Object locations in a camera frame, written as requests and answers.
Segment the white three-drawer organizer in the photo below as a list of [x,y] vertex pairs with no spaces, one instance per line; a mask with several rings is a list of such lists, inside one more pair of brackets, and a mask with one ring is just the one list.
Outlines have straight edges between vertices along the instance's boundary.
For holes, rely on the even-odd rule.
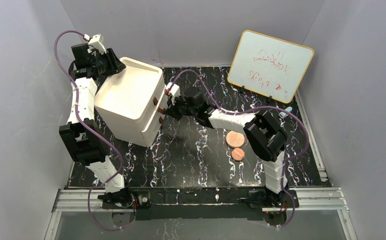
[[164,118],[157,108],[164,109],[167,106],[165,82],[160,98],[153,98],[144,111],[137,107],[137,88],[143,76],[163,74],[162,69],[129,57],[120,60],[126,69],[104,81],[94,98],[95,109],[115,138],[150,147],[161,127],[159,118]]

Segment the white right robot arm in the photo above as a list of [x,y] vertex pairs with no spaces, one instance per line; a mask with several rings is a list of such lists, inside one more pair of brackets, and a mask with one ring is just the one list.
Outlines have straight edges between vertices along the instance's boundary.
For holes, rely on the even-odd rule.
[[284,156],[287,134],[269,113],[264,110],[257,113],[225,113],[208,103],[196,87],[180,93],[178,85],[168,83],[164,92],[168,97],[165,115],[176,120],[191,116],[203,127],[243,134],[254,154],[263,160],[265,188],[275,194],[286,188]]

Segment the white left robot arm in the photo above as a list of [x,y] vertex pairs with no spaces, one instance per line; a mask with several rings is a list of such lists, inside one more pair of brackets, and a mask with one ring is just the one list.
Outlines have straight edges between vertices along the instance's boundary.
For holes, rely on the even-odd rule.
[[96,80],[120,73],[126,68],[114,51],[90,40],[71,48],[74,61],[68,68],[72,84],[72,104],[67,123],[60,126],[59,135],[72,160],[90,169],[104,184],[108,194],[121,192],[124,178],[111,162],[110,146],[95,122],[94,98]]

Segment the white top drawer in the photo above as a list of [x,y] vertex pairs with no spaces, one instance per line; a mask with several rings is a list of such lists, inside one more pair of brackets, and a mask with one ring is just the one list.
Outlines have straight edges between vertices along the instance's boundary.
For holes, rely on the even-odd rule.
[[163,92],[164,81],[163,74],[147,74],[143,76],[139,81],[139,87],[137,88],[137,107],[144,111],[153,98],[160,98]]

